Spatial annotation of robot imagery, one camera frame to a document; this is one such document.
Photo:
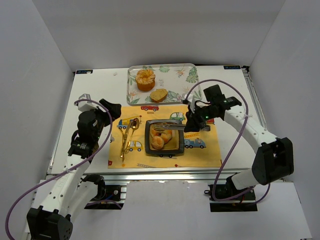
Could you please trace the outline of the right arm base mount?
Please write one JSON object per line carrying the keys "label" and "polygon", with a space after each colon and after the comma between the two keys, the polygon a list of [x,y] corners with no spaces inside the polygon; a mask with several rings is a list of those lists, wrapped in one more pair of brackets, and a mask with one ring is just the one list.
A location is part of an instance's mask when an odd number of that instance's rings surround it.
{"label": "right arm base mount", "polygon": [[226,183],[208,185],[204,195],[209,197],[212,213],[257,212],[256,195],[253,188],[237,190],[228,177]]}

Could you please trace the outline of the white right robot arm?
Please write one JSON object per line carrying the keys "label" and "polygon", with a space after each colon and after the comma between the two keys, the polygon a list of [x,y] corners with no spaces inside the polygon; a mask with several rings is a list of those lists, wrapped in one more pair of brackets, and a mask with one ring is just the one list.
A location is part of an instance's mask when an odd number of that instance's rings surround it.
{"label": "white right robot arm", "polygon": [[188,106],[184,132],[198,132],[206,121],[220,118],[232,126],[255,153],[251,168],[229,177],[227,183],[241,191],[256,185],[267,185],[294,172],[293,143],[287,137],[279,138],[249,116],[249,108],[236,97],[225,97],[219,85],[204,90],[206,103],[199,106],[188,92],[183,103]]}

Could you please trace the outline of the twisted ring bread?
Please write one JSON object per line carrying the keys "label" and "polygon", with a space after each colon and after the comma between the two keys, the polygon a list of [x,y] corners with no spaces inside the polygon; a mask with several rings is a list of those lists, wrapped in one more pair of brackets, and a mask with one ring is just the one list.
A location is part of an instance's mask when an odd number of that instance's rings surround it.
{"label": "twisted ring bread", "polygon": [[168,143],[171,139],[172,139],[172,130],[168,130],[168,129],[165,129],[165,130],[155,130],[155,129],[152,129],[150,131],[150,135],[152,137],[160,137],[163,139],[164,143]]}

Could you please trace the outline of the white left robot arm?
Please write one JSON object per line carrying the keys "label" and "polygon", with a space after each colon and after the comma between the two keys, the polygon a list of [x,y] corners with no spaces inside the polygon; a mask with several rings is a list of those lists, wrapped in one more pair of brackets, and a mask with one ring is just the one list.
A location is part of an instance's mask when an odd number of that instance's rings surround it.
{"label": "white left robot arm", "polygon": [[73,133],[62,173],[54,177],[54,185],[39,207],[26,216],[31,239],[68,240],[73,223],[90,200],[103,199],[104,178],[98,174],[84,176],[94,156],[102,149],[99,139],[105,127],[121,116],[121,105],[105,99],[96,102],[84,97],[75,105],[80,111],[77,130]]}

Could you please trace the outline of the small round bun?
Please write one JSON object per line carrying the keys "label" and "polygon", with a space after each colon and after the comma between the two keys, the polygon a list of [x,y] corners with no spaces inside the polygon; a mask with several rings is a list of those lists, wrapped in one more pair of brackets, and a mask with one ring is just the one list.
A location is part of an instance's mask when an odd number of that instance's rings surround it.
{"label": "small round bun", "polygon": [[154,149],[161,150],[163,149],[165,142],[160,136],[156,135],[152,138],[151,145]]}

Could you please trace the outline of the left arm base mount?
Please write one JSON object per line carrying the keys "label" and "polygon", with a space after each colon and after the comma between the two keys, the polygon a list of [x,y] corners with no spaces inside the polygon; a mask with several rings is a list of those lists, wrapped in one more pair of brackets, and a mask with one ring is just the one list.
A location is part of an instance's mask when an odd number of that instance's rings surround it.
{"label": "left arm base mount", "polygon": [[105,178],[98,174],[89,174],[80,178],[78,186],[85,182],[91,182],[97,186],[97,195],[91,201],[113,200],[120,201],[121,194],[125,192],[125,187],[119,184],[106,184]]}

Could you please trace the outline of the metal serving tongs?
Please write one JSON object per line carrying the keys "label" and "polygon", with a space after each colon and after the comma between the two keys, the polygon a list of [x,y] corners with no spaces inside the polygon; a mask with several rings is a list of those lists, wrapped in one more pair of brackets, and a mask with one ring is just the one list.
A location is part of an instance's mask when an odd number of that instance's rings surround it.
{"label": "metal serving tongs", "polygon": [[205,125],[204,128],[197,128],[197,127],[188,127],[185,124],[159,124],[153,127],[156,131],[164,131],[164,130],[178,130],[183,131],[185,133],[188,132],[200,132],[205,131],[209,132],[211,127],[209,125]]}

